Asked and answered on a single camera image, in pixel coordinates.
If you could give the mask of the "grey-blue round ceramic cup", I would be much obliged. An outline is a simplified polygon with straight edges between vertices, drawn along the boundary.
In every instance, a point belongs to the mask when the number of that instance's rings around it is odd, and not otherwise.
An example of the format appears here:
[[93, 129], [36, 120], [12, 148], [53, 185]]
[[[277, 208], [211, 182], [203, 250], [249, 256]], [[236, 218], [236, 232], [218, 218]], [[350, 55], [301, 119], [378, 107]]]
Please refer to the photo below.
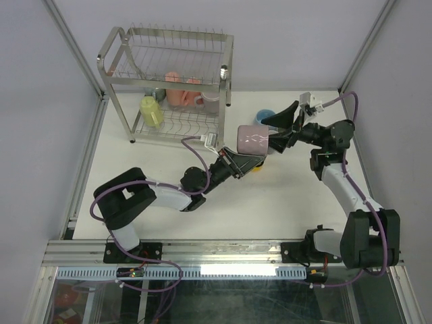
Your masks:
[[166, 90], [164, 88], [144, 88], [144, 95], [146, 97], [152, 97], [158, 103], [163, 102], [166, 98]]

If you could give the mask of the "tall pink cup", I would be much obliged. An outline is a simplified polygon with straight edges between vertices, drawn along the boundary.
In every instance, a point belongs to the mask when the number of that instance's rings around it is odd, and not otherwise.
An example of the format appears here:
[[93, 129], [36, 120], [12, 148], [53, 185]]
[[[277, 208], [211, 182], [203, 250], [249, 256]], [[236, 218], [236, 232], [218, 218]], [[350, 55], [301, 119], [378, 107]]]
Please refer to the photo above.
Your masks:
[[[166, 82], [180, 83], [181, 78], [177, 72], [167, 72], [165, 75]], [[167, 102], [174, 107], [181, 107], [183, 105], [183, 90], [167, 89], [166, 91]]]

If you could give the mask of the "lilac mug black handle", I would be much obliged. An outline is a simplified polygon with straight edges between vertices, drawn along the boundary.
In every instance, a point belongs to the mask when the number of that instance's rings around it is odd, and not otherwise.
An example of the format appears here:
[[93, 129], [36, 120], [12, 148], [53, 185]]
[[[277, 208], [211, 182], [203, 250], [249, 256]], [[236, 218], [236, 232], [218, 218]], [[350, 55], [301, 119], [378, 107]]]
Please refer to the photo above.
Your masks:
[[245, 155], [267, 155], [269, 129], [265, 125], [241, 125], [237, 130], [237, 152]]

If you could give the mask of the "pale green mug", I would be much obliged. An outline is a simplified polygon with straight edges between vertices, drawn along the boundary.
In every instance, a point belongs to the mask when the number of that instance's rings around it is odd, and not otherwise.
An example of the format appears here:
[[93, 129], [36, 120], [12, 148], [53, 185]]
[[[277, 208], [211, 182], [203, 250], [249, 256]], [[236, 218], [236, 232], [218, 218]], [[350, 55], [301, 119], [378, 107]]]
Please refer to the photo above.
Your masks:
[[163, 123], [164, 117], [159, 103], [150, 96], [144, 96], [140, 102], [140, 112], [144, 124], [148, 127], [159, 129]]

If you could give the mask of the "lilac mug with handle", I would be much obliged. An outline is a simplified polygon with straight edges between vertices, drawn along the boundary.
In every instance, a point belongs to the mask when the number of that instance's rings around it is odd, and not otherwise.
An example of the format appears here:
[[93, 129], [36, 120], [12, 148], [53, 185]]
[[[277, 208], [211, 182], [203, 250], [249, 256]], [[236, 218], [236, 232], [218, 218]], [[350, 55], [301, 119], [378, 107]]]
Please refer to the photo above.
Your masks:
[[194, 97], [194, 104], [199, 111], [217, 115], [219, 113], [219, 94], [216, 92], [202, 92]]

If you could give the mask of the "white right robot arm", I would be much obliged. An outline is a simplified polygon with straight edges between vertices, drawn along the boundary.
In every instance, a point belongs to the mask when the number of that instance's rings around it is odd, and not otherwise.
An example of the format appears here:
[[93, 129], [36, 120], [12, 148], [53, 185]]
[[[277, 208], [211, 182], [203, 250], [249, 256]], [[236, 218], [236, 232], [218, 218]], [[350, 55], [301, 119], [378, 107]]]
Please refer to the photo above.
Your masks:
[[309, 261], [331, 254], [348, 269], [381, 275], [399, 262], [400, 216], [367, 196], [348, 170], [346, 152], [354, 136], [354, 121], [343, 119], [321, 126], [306, 120], [312, 112], [309, 105], [301, 109], [294, 101], [287, 109], [261, 121], [279, 129], [269, 137], [269, 146], [279, 153], [297, 142], [314, 146], [310, 169], [330, 189], [347, 217], [343, 232], [324, 227], [308, 230], [301, 253]]

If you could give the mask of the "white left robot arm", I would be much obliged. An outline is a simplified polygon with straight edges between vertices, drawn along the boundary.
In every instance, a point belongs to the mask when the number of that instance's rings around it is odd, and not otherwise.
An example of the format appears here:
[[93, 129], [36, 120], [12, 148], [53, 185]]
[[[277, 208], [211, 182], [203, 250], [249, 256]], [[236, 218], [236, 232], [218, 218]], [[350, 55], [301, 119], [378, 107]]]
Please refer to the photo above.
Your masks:
[[94, 191], [90, 215], [105, 224], [118, 247], [117, 253], [127, 262], [141, 255], [140, 238], [132, 222], [149, 207], [163, 207], [191, 212], [206, 201], [206, 195], [228, 178], [240, 179], [263, 164], [267, 151], [218, 152], [214, 163], [204, 169], [189, 167], [178, 186], [157, 182], [133, 167]]

